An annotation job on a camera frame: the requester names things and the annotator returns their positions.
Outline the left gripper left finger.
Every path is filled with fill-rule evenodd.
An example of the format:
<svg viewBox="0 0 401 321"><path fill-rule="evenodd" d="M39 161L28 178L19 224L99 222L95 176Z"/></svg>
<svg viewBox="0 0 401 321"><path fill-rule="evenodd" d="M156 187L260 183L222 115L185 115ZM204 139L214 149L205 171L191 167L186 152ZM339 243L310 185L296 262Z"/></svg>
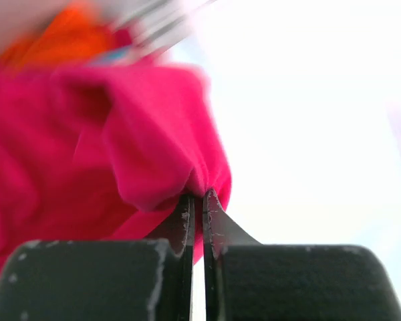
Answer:
<svg viewBox="0 0 401 321"><path fill-rule="evenodd" d="M190 320L194 198L137 241L29 241L0 275L4 320Z"/></svg>

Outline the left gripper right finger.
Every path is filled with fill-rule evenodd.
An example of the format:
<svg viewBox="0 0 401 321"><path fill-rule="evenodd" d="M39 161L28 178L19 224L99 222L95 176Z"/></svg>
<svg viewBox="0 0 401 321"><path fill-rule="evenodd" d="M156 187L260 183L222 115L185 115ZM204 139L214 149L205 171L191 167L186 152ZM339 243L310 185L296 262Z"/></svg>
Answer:
<svg viewBox="0 0 401 321"><path fill-rule="evenodd" d="M381 261L357 245L270 245L203 198L208 320L401 320Z"/></svg>

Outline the pink t shirt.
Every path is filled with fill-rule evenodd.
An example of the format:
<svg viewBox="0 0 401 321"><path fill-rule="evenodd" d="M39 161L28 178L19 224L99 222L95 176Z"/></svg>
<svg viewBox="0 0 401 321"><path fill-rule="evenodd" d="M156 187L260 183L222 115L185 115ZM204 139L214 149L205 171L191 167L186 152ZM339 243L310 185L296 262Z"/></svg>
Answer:
<svg viewBox="0 0 401 321"><path fill-rule="evenodd" d="M147 236L231 172L196 69L0 68L0 271L26 241Z"/></svg>

